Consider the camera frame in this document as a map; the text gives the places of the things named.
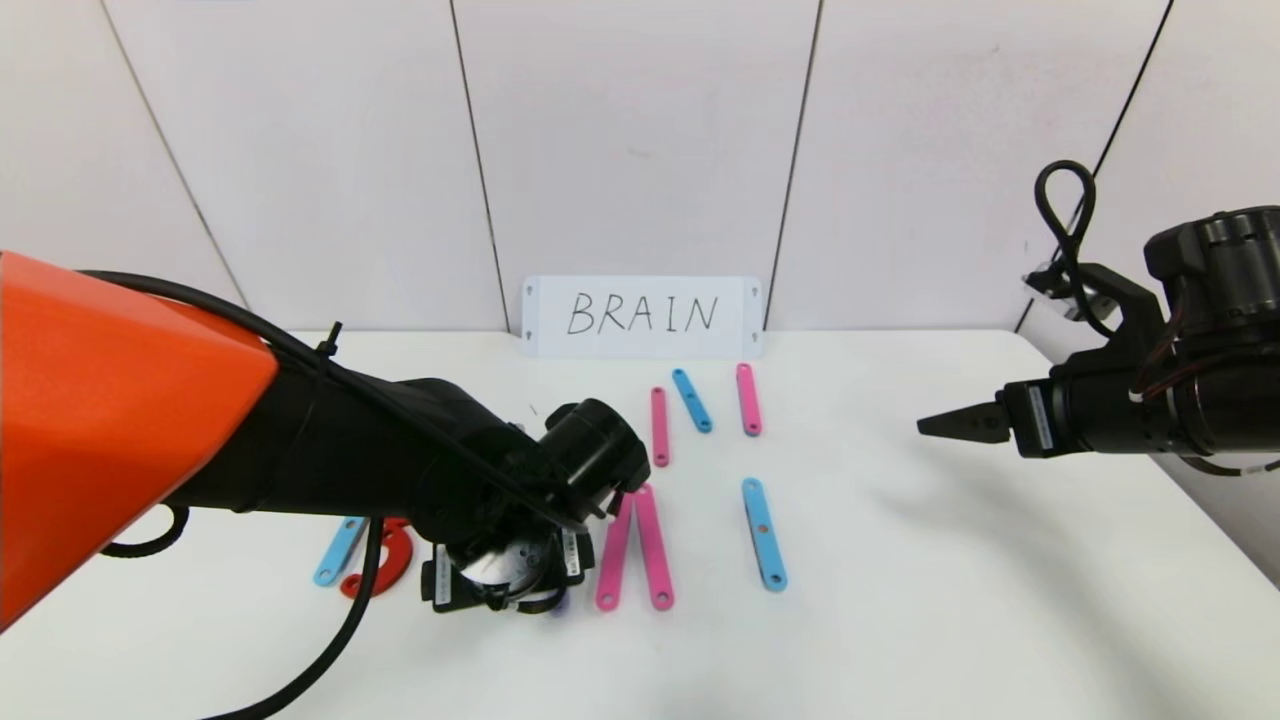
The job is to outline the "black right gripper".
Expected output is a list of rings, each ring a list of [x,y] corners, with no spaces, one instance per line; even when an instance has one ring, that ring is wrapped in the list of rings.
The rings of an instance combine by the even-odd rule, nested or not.
[[[1007,383],[989,401],[925,416],[922,436],[983,445],[1010,441],[1023,457],[1178,454],[1180,425],[1165,401],[1133,401],[1130,363],[1068,361],[1044,378]]]

